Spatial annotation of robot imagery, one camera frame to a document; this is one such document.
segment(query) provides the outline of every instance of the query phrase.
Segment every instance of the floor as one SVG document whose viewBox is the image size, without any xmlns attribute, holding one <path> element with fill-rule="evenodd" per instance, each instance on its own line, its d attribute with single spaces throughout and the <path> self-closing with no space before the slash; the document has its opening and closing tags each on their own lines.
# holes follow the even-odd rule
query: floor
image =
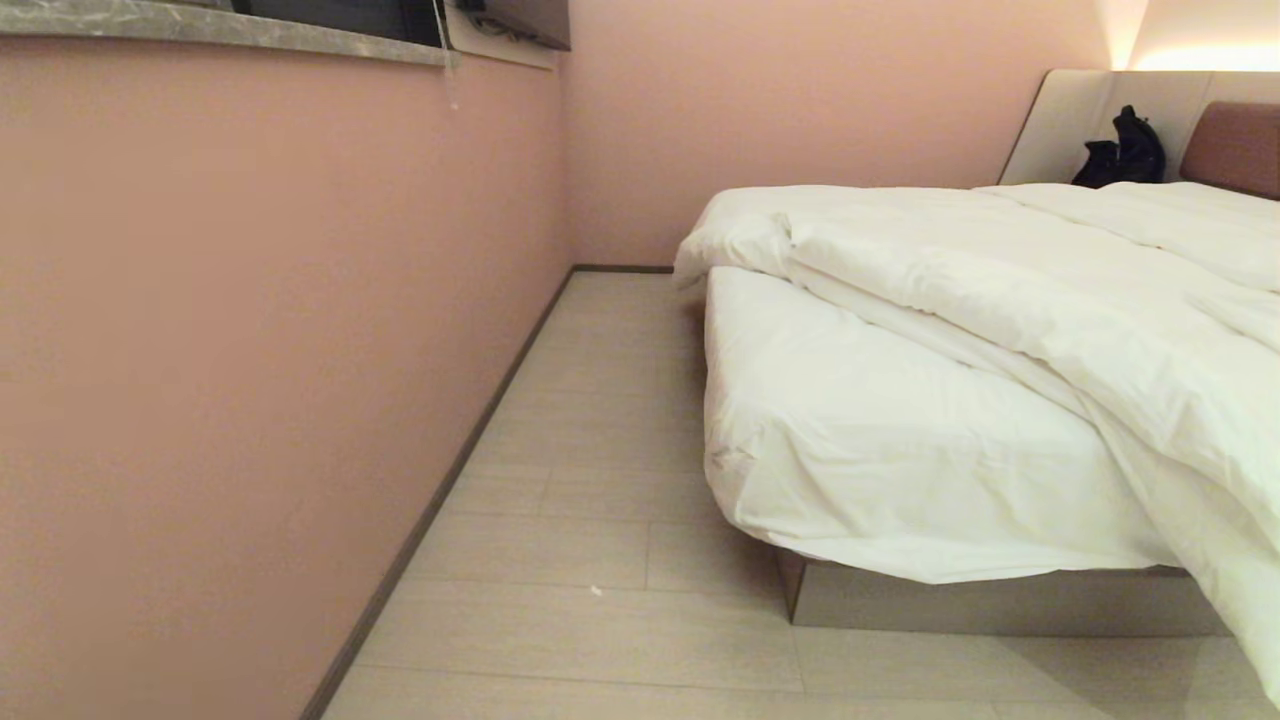
<svg viewBox="0 0 1280 720">
<path fill-rule="evenodd" d="M 1280 717 L 1230 639 L 792 628 L 704 373 L 696 297 L 576 274 L 326 720 Z"/>
</svg>

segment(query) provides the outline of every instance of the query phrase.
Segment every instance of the pink headboard panel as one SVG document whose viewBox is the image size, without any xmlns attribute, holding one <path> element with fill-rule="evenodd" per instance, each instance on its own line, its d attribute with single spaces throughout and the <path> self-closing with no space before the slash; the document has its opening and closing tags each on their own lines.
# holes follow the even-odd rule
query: pink headboard panel
<svg viewBox="0 0 1280 720">
<path fill-rule="evenodd" d="M 1181 176 L 1280 200 L 1280 105 L 1210 102 L 1183 155 Z"/>
</svg>

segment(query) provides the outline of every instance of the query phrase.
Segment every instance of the baseboard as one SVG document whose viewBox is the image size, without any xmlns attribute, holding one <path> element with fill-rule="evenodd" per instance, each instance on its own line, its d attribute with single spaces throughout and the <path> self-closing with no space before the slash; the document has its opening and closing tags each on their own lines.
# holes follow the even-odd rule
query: baseboard
<svg viewBox="0 0 1280 720">
<path fill-rule="evenodd" d="M 573 265 L 573 272 L 580 273 L 649 273 L 655 275 L 669 275 L 676 272 L 671 265 Z"/>
<path fill-rule="evenodd" d="M 440 507 L 444 505 L 444 498 L 448 497 L 449 491 L 453 489 L 453 484 L 458 480 L 458 475 L 462 474 L 462 469 L 466 466 L 467 459 L 471 457 L 471 451 L 474 451 L 476 443 L 480 442 L 480 436 L 484 434 L 485 428 L 489 425 L 489 420 L 498 410 L 498 404 L 502 402 L 502 396 L 511 386 L 511 380 L 515 379 L 516 370 L 520 369 L 520 364 L 525 360 L 525 356 L 529 355 L 529 350 L 534 346 L 534 341 L 538 340 L 538 333 L 541 332 L 543 325 L 547 324 L 547 318 L 550 316 L 552 310 L 561 299 L 561 295 L 564 293 L 568 281 L 573 277 L 573 273 L 580 269 L 580 265 L 575 265 L 564 273 L 564 279 L 561 281 L 556 295 L 552 297 L 550 302 L 547 304 L 547 307 L 543 309 L 543 314 L 538 318 L 538 323 L 534 324 L 534 329 L 531 329 L 529 332 L 529 337 L 525 338 L 525 345 L 522 345 L 520 352 L 516 354 L 516 359 L 512 360 L 511 366 L 507 368 L 507 374 L 503 375 L 502 383 L 498 384 L 498 389 L 495 389 L 493 397 L 489 398 L 489 404 L 485 406 L 484 413 L 481 413 L 480 419 L 476 420 L 475 427 L 471 428 L 471 434 L 468 434 L 466 442 L 462 443 L 462 448 L 458 451 L 458 456 L 449 468 L 449 473 L 445 475 L 444 482 L 442 482 L 440 487 L 436 488 L 435 495 L 431 496 L 431 501 L 426 506 L 426 510 L 422 511 L 422 515 L 417 519 L 413 529 L 410 530 L 408 537 L 404 538 L 404 543 L 401 544 L 399 552 L 397 552 L 396 559 L 392 560 L 390 568 L 387 569 L 387 574 L 383 575 L 383 580 L 378 583 L 378 589 L 374 591 L 374 596 L 365 606 L 365 611 L 361 612 L 360 620 L 356 621 L 356 626 L 352 628 L 351 634 L 347 635 L 347 642 L 343 643 L 342 650 L 338 651 L 338 656 L 334 657 L 333 662 L 329 665 L 329 670 L 325 673 L 325 676 L 316 688 L 316 692 L 311 696 L 311 701 L 307 702 L 307 706 L 302 710 L 301 720 L 320 720 L 324 716 L 325 710 L 329 708 L 333 696 L 338 693 L 338 687 L 342 685 L 343 678 L 347 676 L 347 671 L 356 661 L 356 656 L 360 655 L 360 648 L 365 644 L 365 641 L 369 638 L 369 633 L 374 629 L 374 624 L 378 623 L 378 618 L 383 614 L 383 609 L 387 606 L 387 601 L 390 598 L 392 591 L 394 591 L 396 585 L 399 583 L 401 577 L 404 574 L 404 569 L 408 568 L 410 560 L 412 560 L 413 553 L 417 552 L 417 546 L 421 544 L 422 538 L 426 537 L 426 530 L 430 529 L 435 516 L 440 512 Z"/>
</svg>

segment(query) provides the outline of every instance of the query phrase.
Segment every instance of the window sill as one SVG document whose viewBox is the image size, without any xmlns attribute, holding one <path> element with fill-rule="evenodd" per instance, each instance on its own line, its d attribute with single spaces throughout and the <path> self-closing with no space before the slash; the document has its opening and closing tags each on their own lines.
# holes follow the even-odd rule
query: window sill
<svg viewBox="0 0 1280 720">
<path fill-rule="evenodd" d="M 0 36 L 120 37 L 269 47 L 419 65 L 456 53 L 340 29 L 145 0 L 0 0 Z"/>
</svg>

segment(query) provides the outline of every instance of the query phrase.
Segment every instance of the mattress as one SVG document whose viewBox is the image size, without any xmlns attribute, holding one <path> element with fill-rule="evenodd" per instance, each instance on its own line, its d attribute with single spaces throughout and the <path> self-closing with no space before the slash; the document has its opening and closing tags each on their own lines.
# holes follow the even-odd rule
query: mattress
<svg viewBox="0 0 1280 720">
<path fill-rule="evenodd" d="M 742 530 L 924 583 L 1176 565 L 1097 430 L 791 283 L 713 268 L 707 477 Z"/>
</svg>

